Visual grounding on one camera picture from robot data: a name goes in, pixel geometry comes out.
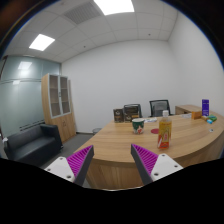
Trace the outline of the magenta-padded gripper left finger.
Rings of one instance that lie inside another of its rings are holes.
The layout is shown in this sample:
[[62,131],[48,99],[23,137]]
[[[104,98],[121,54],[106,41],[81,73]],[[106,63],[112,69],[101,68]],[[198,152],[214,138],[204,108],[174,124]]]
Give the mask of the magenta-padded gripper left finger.
[[45,171],[82,186],[94,156],[94,146],[87,146],[69,157],[58,157]]

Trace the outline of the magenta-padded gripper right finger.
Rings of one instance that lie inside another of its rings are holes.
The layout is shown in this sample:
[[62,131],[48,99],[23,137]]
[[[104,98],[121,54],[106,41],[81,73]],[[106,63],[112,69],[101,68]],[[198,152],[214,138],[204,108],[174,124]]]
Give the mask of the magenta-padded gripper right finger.
[[131,155],[136,163],[144,185],[164,178],[182,169],[182,166],[167,154],[157,155],[136,144],[131,145]]

